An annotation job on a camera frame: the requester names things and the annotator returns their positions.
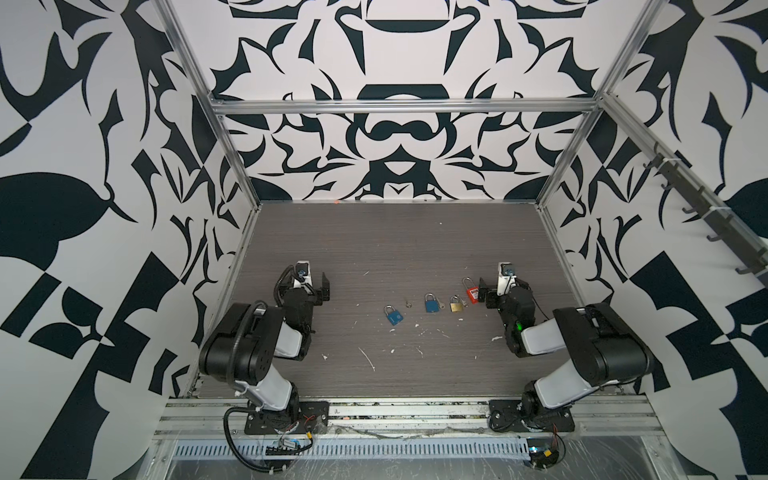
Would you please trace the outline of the red safety padlock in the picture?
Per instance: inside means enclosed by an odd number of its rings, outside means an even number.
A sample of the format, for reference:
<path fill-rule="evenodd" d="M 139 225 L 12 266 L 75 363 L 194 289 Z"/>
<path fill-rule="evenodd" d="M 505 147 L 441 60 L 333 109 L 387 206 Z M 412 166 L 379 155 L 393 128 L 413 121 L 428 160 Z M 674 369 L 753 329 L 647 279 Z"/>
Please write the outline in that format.
<path fill-rule="evenodd" d="M 472 304 L 477 304 L 479 302 L 479 287 L 476 282 L 471 277 L 464 277 L 461 283 L 469 301 Z"/>

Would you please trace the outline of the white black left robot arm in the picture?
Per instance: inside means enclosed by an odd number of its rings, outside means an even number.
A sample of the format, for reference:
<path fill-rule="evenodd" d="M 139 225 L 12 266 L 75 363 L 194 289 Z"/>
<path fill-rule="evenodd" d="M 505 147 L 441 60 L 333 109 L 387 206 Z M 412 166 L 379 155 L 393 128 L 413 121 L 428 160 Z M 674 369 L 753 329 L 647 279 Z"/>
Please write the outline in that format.
<path fill-rule="evenodd" d="M 321 276 L 321 285 L 312 281 L 311 264 L 299 261 L 287 266 L 273 287 L 273 302 L 234 303 L 203 345 L 198 361 L 201 374 L 225 383 L 244 406 L 227 408 L 222 424 L 225 441 L 246 468 L 274 475 L 286 471 L 293 459 L 314 446 L 313 431 L 327 424 L 327 401 L 303 402 L 297 386 L 285 379 L 273 361 L 303 360 L 311 345 L 313 311 L 330 300 L 330 282 Z M 246 417 L 248 433 L 274 432 L 284 436 L 299 432 L 305 443 L 286 443 L 264 448 L 262 460 L 246 456 L 238 447 L 230 427 L 232 415 Z"/>

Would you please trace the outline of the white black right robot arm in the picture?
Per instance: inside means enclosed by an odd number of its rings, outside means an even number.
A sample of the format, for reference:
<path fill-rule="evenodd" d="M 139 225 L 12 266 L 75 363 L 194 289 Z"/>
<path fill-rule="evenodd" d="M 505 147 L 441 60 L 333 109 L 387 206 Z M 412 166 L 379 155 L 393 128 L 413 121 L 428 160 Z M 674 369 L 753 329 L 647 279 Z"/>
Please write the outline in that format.
<path fill-rule="evenodd" d="M 495 288 L 481 282 L 473 298 L 499 313 L 516 357 L 568 353 L 552 373 L 526 384 L 518 400 L 489 402 L 488 426 L 495 432 L 573 432 L 577 401 L 634 383 L 654 369 L 650 348 L 607 303 L 555 309 L 552 318 L 536 323 L 530 285 L 511 276 Z"/>

